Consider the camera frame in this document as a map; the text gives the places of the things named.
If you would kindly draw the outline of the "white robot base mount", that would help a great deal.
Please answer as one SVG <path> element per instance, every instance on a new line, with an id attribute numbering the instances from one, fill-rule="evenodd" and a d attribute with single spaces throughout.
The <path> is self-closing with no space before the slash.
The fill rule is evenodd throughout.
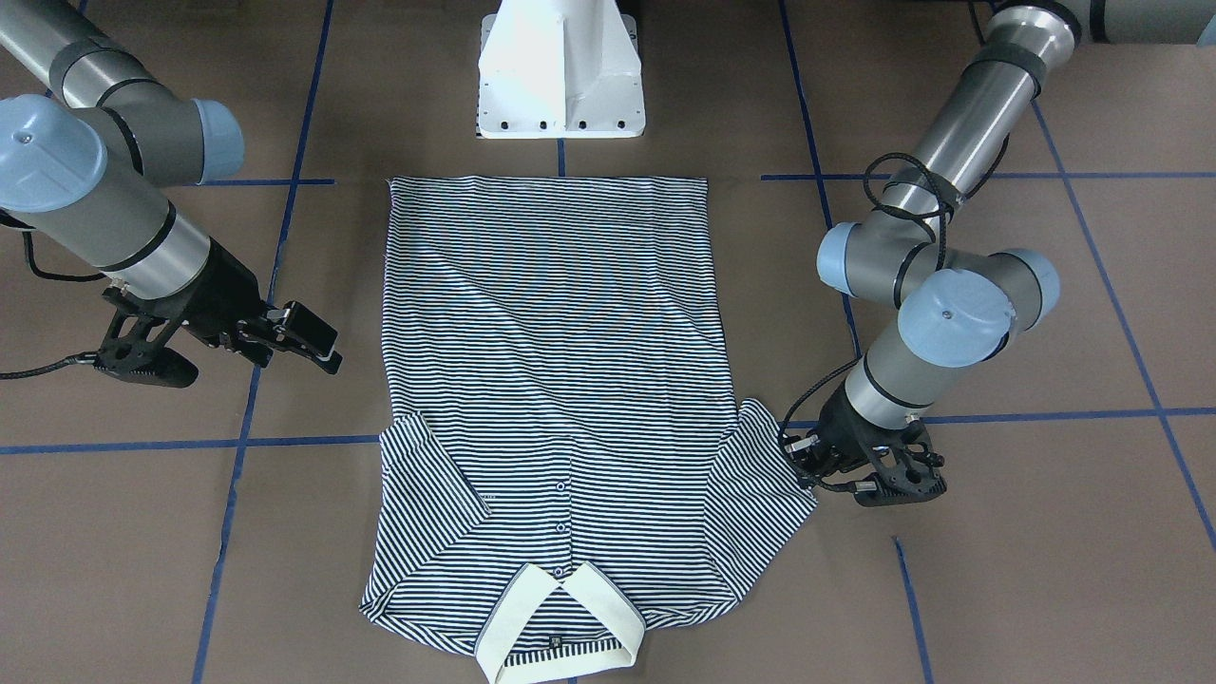
<path id="1" fill-rule="evenodd" d="M 635 1 L 503 1 L 482 19 L 475 131 L 490 140 L 642 136 Z"/>

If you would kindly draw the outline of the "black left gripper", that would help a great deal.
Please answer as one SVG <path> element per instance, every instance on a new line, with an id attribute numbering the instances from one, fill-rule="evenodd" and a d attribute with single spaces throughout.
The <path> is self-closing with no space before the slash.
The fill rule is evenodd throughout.
<path id="1" fill-rule="evenodd" d="M 918 419 L 906 420 L 903 426 L 913 420 Z M 786 456 L 796 484 L 803 489 L 818 486 L 823 490 L 852 490 L 856 482 L 872 473 L 873 467 L 857 443 L 863 424 L 868 421 L 848 403 L 846 389 L 835 389 L 826 400 L 816 428 L 804 439 L 786 439 Z"/>

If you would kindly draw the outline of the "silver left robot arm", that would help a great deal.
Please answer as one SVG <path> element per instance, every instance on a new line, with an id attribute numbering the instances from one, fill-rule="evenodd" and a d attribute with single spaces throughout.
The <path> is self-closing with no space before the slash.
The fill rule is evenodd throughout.
<path id="1" fill-rule="evenodd" d="M 945 492 L 942 456 L 924 415 L 969 369 L 1041 324 L 1060 298 L 1049 259 L 1031 250 L 961 251 L 948 229 L 1006 153 L 1017 120 L 1052 72 L 1085 44 L 1210 47 L 1211 1 L 1003 1 L 980 47 L 911 152 L 878 157 L 896 170 L 869 212 L 840 222 L 816 268 L 840 295 L 894 309 L 868 351 L 831 372 L 838 388 L 803 438 L 779 432 L 798 484 L 868 506 L 930 501 Z"/>

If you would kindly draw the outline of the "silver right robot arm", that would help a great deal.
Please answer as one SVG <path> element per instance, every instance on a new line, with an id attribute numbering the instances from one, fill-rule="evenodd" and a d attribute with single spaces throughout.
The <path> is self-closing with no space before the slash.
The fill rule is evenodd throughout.
<path id="1" fill-rule="evenodd" d="M 109 280 L 103 342 L 72 361 L 187 387 L 199 369 L 169 347 L 182 330 L 257 368 L 282 352 L 338 372 L 334 327 L 295 299 L 261 299 L 255 273 L 164 194 L 238 173 L 246 142 L 226 105 L 178 97 L 66 1 L 5 1 L 1 33 L 49 90 L 2 101 L 2 222 Z"/>

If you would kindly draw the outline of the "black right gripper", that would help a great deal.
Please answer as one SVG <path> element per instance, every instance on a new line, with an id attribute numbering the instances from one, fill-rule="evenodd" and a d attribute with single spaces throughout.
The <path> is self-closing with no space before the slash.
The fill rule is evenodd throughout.
<path id="1" fill-rule="evenodd" d="M 323 372 L 338 372 L 343 360 L 337 351 L 338 330 L 298 299 L 269 309 L 260 297 L 257 276 L 220 243 L 210 245 L 199 276 L 176 295 L 143 299 L 134 286 L 103 290 L 103 299 L 116 312 L 176 316 L 180 330 L 209 348 L 226 348 L 265 369 L 274 351 L 303 357 Z M 266 319 L 257 319 L 266 313 Z"/>

